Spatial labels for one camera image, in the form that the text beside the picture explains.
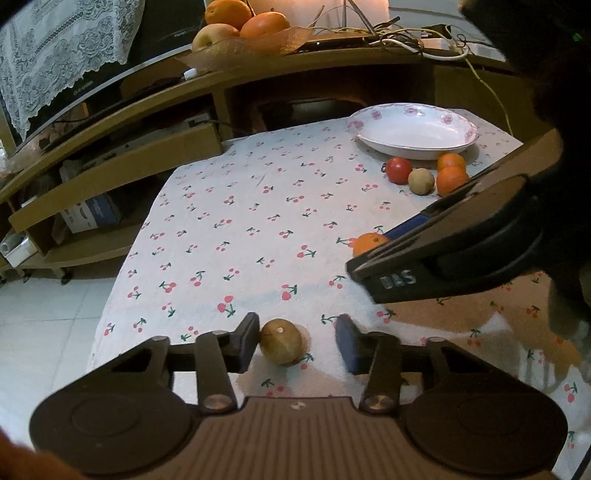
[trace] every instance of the tomato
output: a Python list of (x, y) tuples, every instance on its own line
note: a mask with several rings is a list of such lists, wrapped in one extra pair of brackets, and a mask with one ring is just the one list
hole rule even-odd
[(413, 171), (413, 164), (405, 158), (392, 157), (386, 163), (386, 176), (396, 185), (406, 185), (408, 176)]

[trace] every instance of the white plate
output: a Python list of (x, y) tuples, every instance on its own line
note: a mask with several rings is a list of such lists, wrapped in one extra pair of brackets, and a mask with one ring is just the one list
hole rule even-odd
[(478, 137), (476, 125), (465, 117), (421, 103), (386, 103), (364, 108), (349, 117), (347, 129), (382, 153), (416, 160), (460, 153)]

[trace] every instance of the table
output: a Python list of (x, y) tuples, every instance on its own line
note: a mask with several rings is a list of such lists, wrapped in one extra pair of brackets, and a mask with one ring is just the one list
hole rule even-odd
[[(520, 145), (459, 112), (480, 132), (467, 153), (470, 175)], [(384, 160), (337, 119), (243, 138), (223, 155), (179, 167), (118, 275), (89, 368), (154, 335), (192, 342), (199, 333), (234, 330), (257, 312), (261, 323), (295, 323), (308, 348), (289, 368), (257, 350), (248, 372), (231, 375), (240, 403), (245, 395), (349, 395), (357, 403), (365, 378), (345, 373), (333, 328), (336, 316), (348, 313), (362, 329), (403, 343), (448, 338), (549, 395), (570, 430), (555, 474), (570, 479), (591, 443), (591, 391), (574, 347), (547, 327), (543, 273), (481, 294), (387, 306), (373, 304), (347, 278), (353, 238), (387, 231), (437, 197), (389, 183), (380, 172)], [(174, 391), (195, 402), (194, 375), (178, 375)]]

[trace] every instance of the screw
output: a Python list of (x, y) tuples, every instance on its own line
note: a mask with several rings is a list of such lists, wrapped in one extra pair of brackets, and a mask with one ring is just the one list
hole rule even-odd
[(203, 400), (203, 406), (209, 410), (225, 410), (232, 405), (232, 399), (223, 393), (214, 393)]
[(366, 398), (363, 402), (374, 413), (385, 413), (394, 406), (394, 400), (387, 395), (373, 395)]

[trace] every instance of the tiled floor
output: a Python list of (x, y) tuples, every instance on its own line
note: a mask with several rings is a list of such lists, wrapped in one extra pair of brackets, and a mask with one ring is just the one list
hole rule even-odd
[(12, 440), (30, 444), (35, 407), (85, 373), (120, 265), (76, 269), (65, 286), (40, 272), (25, 284), (14, 277), (0, 288), (0, 427)]

